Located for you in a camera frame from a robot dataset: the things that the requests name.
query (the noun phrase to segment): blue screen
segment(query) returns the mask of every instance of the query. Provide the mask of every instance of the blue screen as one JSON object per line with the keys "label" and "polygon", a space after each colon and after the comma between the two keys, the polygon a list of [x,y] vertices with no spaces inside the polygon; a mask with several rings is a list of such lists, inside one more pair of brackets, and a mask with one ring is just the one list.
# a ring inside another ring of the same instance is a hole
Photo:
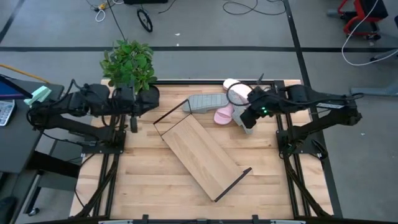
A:
{"label": "blue screen", "polygon": [[22,93],[19,93],[13,87],[9,87],[7,84],[0,81],[0,99],[13,99],[23,96]]}

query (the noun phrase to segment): pink slipper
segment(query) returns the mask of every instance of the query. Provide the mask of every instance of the pink slipper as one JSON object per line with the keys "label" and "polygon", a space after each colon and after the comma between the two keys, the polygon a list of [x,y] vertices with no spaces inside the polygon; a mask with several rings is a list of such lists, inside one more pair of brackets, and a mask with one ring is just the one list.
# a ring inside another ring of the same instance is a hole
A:
{"label": "pink slipper", "polygon": [[221,125],[226,125],[232,121],[232,113],[234,107],[231,103],[228,103],[226,107],[218,108],[214,114],[214,122]]}

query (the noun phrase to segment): computer monitor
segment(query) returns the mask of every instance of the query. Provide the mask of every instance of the computer monitor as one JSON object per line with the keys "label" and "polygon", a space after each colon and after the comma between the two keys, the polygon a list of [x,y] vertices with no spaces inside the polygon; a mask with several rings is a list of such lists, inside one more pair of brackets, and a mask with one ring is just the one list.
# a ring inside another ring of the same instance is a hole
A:
{"label": "computer monitor", "polygon": [[0,75],[0,100],[23,100],[32,97],[28,91]]}

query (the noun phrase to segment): white cable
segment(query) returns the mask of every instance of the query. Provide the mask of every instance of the white cable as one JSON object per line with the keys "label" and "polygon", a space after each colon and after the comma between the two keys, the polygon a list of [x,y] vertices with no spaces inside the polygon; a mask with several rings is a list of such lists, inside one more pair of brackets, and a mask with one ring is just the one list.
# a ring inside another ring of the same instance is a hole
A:
{"label": "white cable", "polygon": [[392,54],[390,54],[390,55],[388,55],[388,56],[386,56],[386,57],[384,57],[384,58],[380,58],[380,59],[374,60],[374,61],[372,61],[372,62],[361,63],[361,64],[355,64],[355,63],[349,62],[349,61],[347,60],[346,56],[344,55],[344,48],[346,47],[346,44],[348,43],[349,39],[351,38],[351,36],[352,36],[353,33],[355,32],[355,30],[356,30],[356,29],[357,29],[357,28],[358,28],[358,27],[371,15],[371,13],[373,12],[374,8],[376,8],[376,5],[378,4],[378,2],[379,2],[379,0],[376,0],[376,3],[374,3],[374,6],[373,6],[373,8],[370,10],[369,14],[368,14],[358,25],[356,25],[356,27],[353,29],[353,31],[351,31],[351,33],[349,34],[349,36],[348,36],[346,42],[344,43],[343,47],[341,48],[341,54],[343,55],[344,60],[345,60],[347,63],[349,63],[350,65],[353,65],[353,66],[370,65],[370,64],[375,63],[375,62],[380,62],[381,60],[387,59],[387,58],[389,58],[389,57],[395,55],[396,53],[398,53],[398,50],[396,50],[394,53],[392,53]]}
{"label": "white cable", "polygon": [[115,3],[115,4],[123,4],[124,3],[124,1],[118,2],[118,1],[115,1],[115,0],[112,0],[112,2]]}
{"label": "white cable", "polygon": [[[98,15],[99,15],[101,12],[104,13],[104,17],[103,17],[102,19],[98,19]],[[105,19],[105,17],[106,17],[105,11],[102,10],[102,9],[100,9],[100,10],[97,12],[97,15],[95,16],[95,21],[97,21],[97,22],[102,22],[102,21]]]}

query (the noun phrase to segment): mint green object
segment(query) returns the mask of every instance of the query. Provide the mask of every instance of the mint green object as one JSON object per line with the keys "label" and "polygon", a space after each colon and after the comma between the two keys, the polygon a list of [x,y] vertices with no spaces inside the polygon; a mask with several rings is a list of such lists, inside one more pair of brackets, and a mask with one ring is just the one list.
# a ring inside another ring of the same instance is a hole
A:
{"label": "mint green object", "polygon": [[32,93],[32,99],[26,99],[24,100],[24,102],[27,105],[32,106],[32,103],[35,101],[43,102],[50,93],[51,90],[49,88],[47,88],[46,86],[42,86]]}

